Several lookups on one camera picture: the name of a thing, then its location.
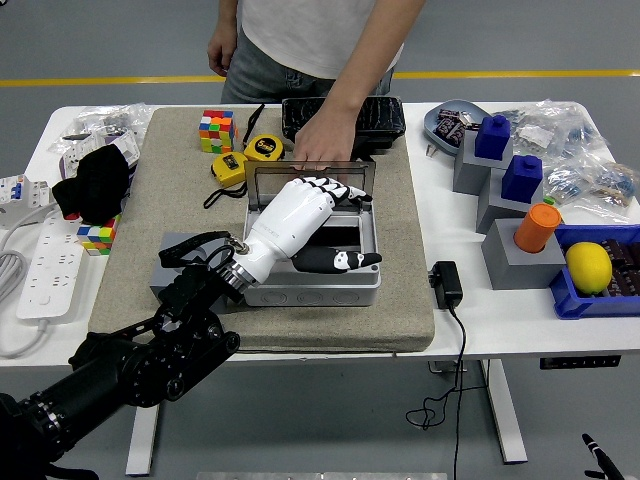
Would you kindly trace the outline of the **person's right hand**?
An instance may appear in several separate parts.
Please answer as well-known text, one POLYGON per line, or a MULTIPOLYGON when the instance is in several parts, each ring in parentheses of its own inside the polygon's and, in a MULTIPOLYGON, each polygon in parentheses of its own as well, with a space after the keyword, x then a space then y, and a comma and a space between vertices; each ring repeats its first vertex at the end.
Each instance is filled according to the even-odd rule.
POLYGON ((209 68, 221 77, 226 77, 237 48, 238 33, 234 25, 218 26, 207 45, 209 68))

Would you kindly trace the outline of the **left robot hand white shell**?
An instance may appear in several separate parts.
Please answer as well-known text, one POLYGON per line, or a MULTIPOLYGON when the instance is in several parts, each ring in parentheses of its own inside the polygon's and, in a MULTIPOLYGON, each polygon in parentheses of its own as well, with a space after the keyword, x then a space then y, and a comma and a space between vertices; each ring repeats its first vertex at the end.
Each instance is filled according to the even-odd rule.
POLYGON ((376 265, 378 253, 310 246, 312 235, 341 202, 370 201, 365 191, 327 177, 287 182, 249 229, 248 251, 233 256, 233 273, 246 288, 265 283, 276 263, 290 260, 303 273, 343 274, 376 265))

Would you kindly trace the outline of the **person's left hand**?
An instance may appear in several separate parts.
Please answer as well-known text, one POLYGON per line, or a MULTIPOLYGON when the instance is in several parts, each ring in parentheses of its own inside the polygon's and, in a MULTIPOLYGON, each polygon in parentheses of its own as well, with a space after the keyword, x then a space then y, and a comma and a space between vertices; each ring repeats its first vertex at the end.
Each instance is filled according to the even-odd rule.
POLYGON ((358 108, 325 101, 296 134, 293 158, 306 162, 349 162, 355 140, 358 108))

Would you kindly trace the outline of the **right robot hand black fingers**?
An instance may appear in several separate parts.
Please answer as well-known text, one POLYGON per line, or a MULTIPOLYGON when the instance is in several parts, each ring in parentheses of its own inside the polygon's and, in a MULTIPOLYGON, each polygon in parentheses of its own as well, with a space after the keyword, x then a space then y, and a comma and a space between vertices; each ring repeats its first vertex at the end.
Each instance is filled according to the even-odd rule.
POLYGON ((587 478, 591 479, 608 479, 608 480, 624 480, 624 475, 620 472, 610 457, 600 448, 595 440, 583 433, 581 435, 584 444, 587 446, 589 452, 596 459, 599 467, 598 471, 585 470, 584 474, 587 478))

